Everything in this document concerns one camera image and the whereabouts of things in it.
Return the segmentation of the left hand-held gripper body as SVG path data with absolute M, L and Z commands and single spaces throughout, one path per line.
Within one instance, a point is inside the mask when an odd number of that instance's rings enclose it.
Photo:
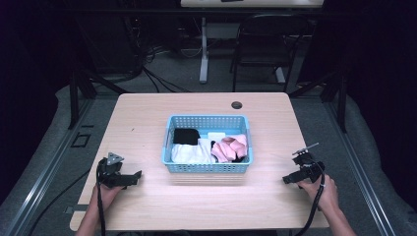
M 118 154 L 110 152 L 97 165 L 96 178 L 99 184 L 104 184 L 108 188 L 113 188 L 113 184 L 117 181 L 115 176 L 120 173 L 122 161 L 124 160 Z

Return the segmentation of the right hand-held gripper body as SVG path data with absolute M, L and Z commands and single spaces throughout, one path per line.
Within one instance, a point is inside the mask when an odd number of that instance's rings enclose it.
M 325 171 L 324 164 L 321 161 L 316 161 L 309 153 L 309 149 L 317 145 L 318 143 L 315 143 L 308 147 L 298 149 L 293 153 L 294 163 L 300 167 L 299 170 L 305 171 L 309 175 L 308 178 L 312 183 L 316 182 Z

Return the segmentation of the person's left hand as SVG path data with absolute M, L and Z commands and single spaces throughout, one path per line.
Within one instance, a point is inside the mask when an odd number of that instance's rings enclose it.
M 98 207 L 98 196 L 101 196 L 101 205 L 103 210 L 107 210 L 113 201 L 115 200 L 116 196 L 123 190 L 123 187 L 116 186 L 113 188 L 108 188 L 105 185 L 101 185 L 100 188 L 94 187 L 90 199 L 90 203 L 94 207 Z

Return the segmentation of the person's right hand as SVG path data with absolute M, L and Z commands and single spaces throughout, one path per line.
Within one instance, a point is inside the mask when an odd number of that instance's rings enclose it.
M 317 180 L 315 183 L 300 181 L 297 185 L 304 189 L 312 200 L 316 197 L 319 189 L 323 188 L 319 199 L 319 208 L 325 215 L 331 215 L 340 211 L 338 205 L 338 192 L 334 180 L 327 174 L 325 174 L 324 177 L 324 184 L 322 184 L 320 180 Z

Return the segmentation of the white cloth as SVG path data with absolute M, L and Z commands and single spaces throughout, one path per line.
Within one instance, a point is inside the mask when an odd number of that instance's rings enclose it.
M 180 164 L 211 164 L 216 163 L 216 158 L 211 154 L 211 140 L 198 139 L 196 145 L 173 146 L 171 159 Z

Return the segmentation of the black cloth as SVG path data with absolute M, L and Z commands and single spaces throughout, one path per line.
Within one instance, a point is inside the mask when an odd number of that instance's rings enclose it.
M 177 145 L 196 146 L 200 133 L 196 129 L 175 129 L 173 143 Z

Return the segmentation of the light blue plastic basket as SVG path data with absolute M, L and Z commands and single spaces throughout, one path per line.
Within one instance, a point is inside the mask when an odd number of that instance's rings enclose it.
M 245 135 L 247 155 L 238 162 L 184 163 L 174 162 L 175 131 L 196 130 L 200 137 L 207 139 L 212 133 L 224 133 L 226 137 Z M 161 161 L 171 173 L 245 173 L 254 160 L 250 125 L 244 115 L 171 115 L 167 120 L 162 146 Z

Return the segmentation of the pink cloth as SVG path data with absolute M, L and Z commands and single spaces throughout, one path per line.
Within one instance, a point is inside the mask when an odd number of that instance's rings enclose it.
M 241 160 L 248 154 L 247 137 L 243 134 L 224 137 L 212 145 L 211 154 L 220 163 Z

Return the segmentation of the black folding chair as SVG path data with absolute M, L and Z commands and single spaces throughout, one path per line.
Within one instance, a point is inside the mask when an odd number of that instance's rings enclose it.
M 269 67 L 273 72 L 286 68 L 287 89 L 299 40 L 309 27 L 300 15 L 257 14 L 246 18 L 236 34 L 229 72 L 233 74 L 232 90 L 238 84 L 238 67 Z

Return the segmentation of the white desk leg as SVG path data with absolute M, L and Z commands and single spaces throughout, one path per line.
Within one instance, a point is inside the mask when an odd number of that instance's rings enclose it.
M 208 40 L 207 40 L 207 22 L 205 18 L 202 18 L 202 60 L 200 68 L 201 84 L 205 84 L 208 81 L 209 70 L 209 57 L 208 57 Z

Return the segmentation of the aluminium floor rail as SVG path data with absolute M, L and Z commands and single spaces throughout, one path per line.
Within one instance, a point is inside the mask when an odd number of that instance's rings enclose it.
M 389 219 L 387 218 L 387 214 L 381 204 L 379 197 L 371 185 L 362 162 L 360 161 L 358 154 L 351 143 L 349 135 L 344 133 L 338 125 L 336 119 L 336 110 L 334 106 L 331 103 L 325 102 L 324 108 L 327 111 L 333 128 L 341 139 L 341 142 L 347 153 L 347 161 L 349 163 L 350 169 L 381 236 L 397 236 Z
M 95 156 L 98 126 L 92 100 L 81 103 L 80 120 L 67 128 L 59 106 L 22 178 L 0 206 L 0 236 L 72 236 L 70 221 Z

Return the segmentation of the black metal frame stand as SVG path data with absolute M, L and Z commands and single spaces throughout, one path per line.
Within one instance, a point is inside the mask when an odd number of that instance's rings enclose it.
M 347 68 L 339 66 L 333 72 L 327 73 L 325 76 L 307 83 L 305 86 L 296 89 L 289 94 L 290 98 L 298 97 L 318 85 L 325 84 L 320 98 L 322 102 L 332 102 L 334 97 L 338 95 L 336 109 L 336 123 L 343 133 L 346 133 L 345 112 L 347 101 Z
M 99 74 L 93 73 L 87 69 L 77 69 L 73 72 L 70 79 L 70 107 L 71 107 L 71 119 L 69 130 L 73 129 L 80 119 L 80 109 L 79 109 L 79 92 L 87 99 L 95 99 L 97 96 L 97 91 L 93 87 L 92 83 L 98 82 L 99 84 L 105 86 L 106 88 L 118 93 L 123 94 L 127 91 L 123 88 L 120 88 L 110 81 L 107 81 L 105 78 Z

